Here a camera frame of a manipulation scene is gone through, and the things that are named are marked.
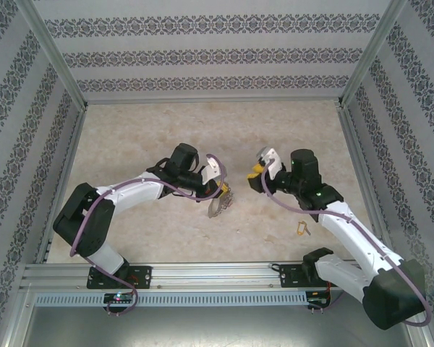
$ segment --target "gray metal panel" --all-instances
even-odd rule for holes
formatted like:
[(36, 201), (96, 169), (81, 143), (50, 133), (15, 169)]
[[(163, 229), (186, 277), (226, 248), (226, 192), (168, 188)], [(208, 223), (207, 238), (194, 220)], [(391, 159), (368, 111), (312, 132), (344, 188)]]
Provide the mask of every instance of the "gray metal panel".
[(96, 308), (34, 309), (25, 346), (411, 346), (403, 325), (375, 327), (347, 296), (325, 314), (303, 307), (138, 308), (109, 317)]

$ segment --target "wall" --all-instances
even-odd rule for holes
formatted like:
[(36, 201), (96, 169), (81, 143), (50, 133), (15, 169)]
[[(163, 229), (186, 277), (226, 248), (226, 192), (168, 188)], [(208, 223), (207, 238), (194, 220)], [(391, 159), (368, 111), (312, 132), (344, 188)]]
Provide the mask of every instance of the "wall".
[(434, 0), (406, 3), (349, 112), (393, 246), (425, 266), (434, 335)]
[(35, 1), (89, 102), (339, 97), (388, 3)]
[(0, 325), (35, 260), (78, 110), (16, 4), (0, 0)]

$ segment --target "purple cable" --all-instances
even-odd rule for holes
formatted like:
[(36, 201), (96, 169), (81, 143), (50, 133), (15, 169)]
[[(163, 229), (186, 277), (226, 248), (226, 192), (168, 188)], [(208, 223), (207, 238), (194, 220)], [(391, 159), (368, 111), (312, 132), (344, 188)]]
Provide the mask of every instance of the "purple cable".
[(409, 287), (413, 290), (413, 292), (416, 294), (418, 299), (421, 301), (421, 304), (425, 308), (426, 311), (426, 319), (423, 322), (409, 322), (408, 320), (405, 320), (404, 323), (407, 325), (410, 325), (412, 327), (424, 327), (428, 325), (432, 318), (431, 308), (429, 307), (428, 302), (426, 301), (425, 297), (421, 294), (421, 292), (418, 290), (415, 284), (408, 278), (407, 275), (400, 269), (400, 267), (397, 266), (395, 262), (393, 262), (391, 259), (388, 258), (388, 255), (373, 241), (373, 239), (367, 234), (365, 230), (358, 224), (355, 220), (351, 219), (350, 217), (346, 215), (342, 215), (341, 213), (337, 213), (334, 211), (324, 211), (324, 210), (301, 210), (299, 208), (295, 208), (292, 206), (289, 206), (285, 204), (284, 202), (276, 199), (272, 193), (270, 193), (270, 190), (268, 190), (267, 183), (265, 182), (265, 177), (267, 176), (268, 167), (273, 164), (275, 160), (271, 159), (270, 162), (263, 168), (262, 172), (262, 187), (265, 193), (270, 197), (277, 205), (280, 205), (284, 208), (286, 208), (289, 211), (295, 212), (295, 213), (301, 213), (303, 215), (333, 215), (335, 217), (342, 218), (344, 220), (347, 220), (348, 223), (351, 223), (362, 235), (367, 239), (368, 242), (376, 249), (376, 251), (383, 257), (383, 259), (386, 260), (386, 262), (389, 263), (389, 265), (402, 277), (402, 279), (409, 285)]
[[(85, 227), (87, 225), (87, 222), (90, 219), (90, 216), (92, 215), (92, 213), (95, 210), (96, 206), (106, 196), (114, 193), (116, 191), (116, 189), (120, 189), (122, 187), (128, 186), (130, 184), (134, 184), (134, 183), (155, 182), (155, 183), (160, 183), (160, 184), (162, 184), (162, 185), (164, 185), (164, 186), (172, 189), (173, 191), (179, 193), (180, 195), (183, 195), (184, 197), (186, 197), (188, 199), (191, 199), (191, 200), (194, 200), (194, 201), (206, 201), (206, 200), (213, 199), (221, 191), (222, 187), (224, 186), (224, 178), (226, 177), (226, 169), (225, 169), (225, 166), (220, 162), (220, 160), (216, 156), (214, 156), (212, 154), (207, 154), (206, 157), (214, 159), (217, 162), (218, 168), (220, 169), (220, 172), (221, 172), (220, 185), (219, 185), (219, 187), (217, 188), (217, 190), (214, 193), (212, 193), (208, 197), (192, 197), (191, 195), (188, 195), (187, 193), (183, 192), (182, 190), (174, 187), (173, 185), (171, 185), (171, 184), (169, 184), (169, 183), (167, 183), (165, 181), (161, 181), (160, 179), (142, 179), (142, 178), (139, 178), (139, 179), (130, 179), (129, 181), (122, 182), (122, 183), (116, 185), (115, 187), (111, 188), (110, 190), (107, 190), (106, 192), (104, 192), (90, 206), (90, 208), (87, 211), (87, 214), (84, 217), (84, 220), (80, 224), (80, 227), (79, 227), (77, 235), (76, 235), (76, 237), (74, 239), (74, 242), (72, 242), (71, 252), (69, 253), (69, 255), (71, 257), (75, 256), (77, 245), (79, 244), (80, 239), (82, 238), (82, 234), (83, 234), (84, 229), (85, 229)], [(134, 302), (134, 304), (132, 306), (127, 307), (124, 311), (116, 313), (115, 315), (116, 316), (121, 316), (123, 314), (128, 313), (129, 311), (132, 311), (135, 308), (135, 306), (137, 305), (137, 302), (138, 302), (138, 292), (137, 292), (137, 289), (133, 285), (131, 285), (130, 283), (128, 283), (128, 282), (126, 282), (126, 281), (124, 281), (124, 280), (122, 280), (122, 279), (120, 279), (120, 278), (118, 278), (118, 277), (116, 277), (116, 276), (114, 276), (114, 275), (112, 275), (110, 273), (108, 273), (103, 268), (101, 268), (101, 267), (97, 266), (96, 264), (94, 264), (88, 258), (85, 258), (85, 260), (87, 260), (91, 265), (93, 265), (98, 271), (100, 271), (104, 275), (106, 275), (106, 276), (112, 278), (113, 280), (116, 280), (117, 282), (119, 282), (119, 283), (121, 283), (121, 284), (123, 284), (123, 285), (125, 285), (125, 286), (127, 286), (127, 287), (129, 287), (129, 288), (132, 289), (133, 294), (135, 295), (135, 302)], [(113, 313), (113, 312), (109, 311), (109, 306), (110, 305), (111, 305), (111, 302), (109, 302), (108, 306), (106, 307), (106, 311), (108, 312), (108, 314)]]

